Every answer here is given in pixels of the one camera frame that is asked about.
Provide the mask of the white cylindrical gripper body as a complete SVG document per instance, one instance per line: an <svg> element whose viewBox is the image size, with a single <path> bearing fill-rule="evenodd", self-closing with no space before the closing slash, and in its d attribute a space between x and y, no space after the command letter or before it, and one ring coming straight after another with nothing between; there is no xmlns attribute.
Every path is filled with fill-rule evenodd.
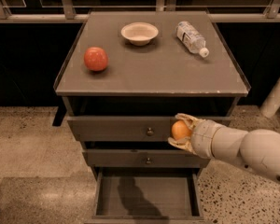
<svg viewBox="0 0 280 224"><path fill-rule="evenodd" d="M192 131L191 145L196 155L203 159L212 159L212 141L215 133L223 128L223 125L212 120L200 122Z"/></svg>

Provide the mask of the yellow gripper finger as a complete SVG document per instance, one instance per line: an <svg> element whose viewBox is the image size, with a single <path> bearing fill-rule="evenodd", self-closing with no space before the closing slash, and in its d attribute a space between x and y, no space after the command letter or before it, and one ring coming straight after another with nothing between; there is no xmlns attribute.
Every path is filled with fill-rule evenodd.
<svg viewBox="0 0 280 224"><path fill-rule="evenodd" d="M191 154L196 154L196 152L194 151L193 146L190 142L189 137L181 138L181 139L178 139L178 140L175 140L174 138L169 137L168 138L168 143L173 147L185 150L185 151L187 151Z"/></svg>
<svg viewBox="0 0 280 224"><path fill-rule="evenodd" d="M191 115L188 114L184 114L184 113L177 113L175 115L175 118L178 120L182 120L186 126L190 129L190 130L194 130L200 123L204 122L204 119L198 119L196 117L193 117Z"/></svg>

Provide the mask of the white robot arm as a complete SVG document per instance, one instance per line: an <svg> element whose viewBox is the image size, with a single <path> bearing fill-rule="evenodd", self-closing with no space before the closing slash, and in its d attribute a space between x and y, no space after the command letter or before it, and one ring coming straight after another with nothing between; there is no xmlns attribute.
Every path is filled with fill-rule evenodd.
<svg viewBox="0 0 280 224"><path fill-rule="evenodd" d="M224 161L280 185L280 133L270 130L238 130L178 113L182 134L168 143L203 159Z"/></svg>

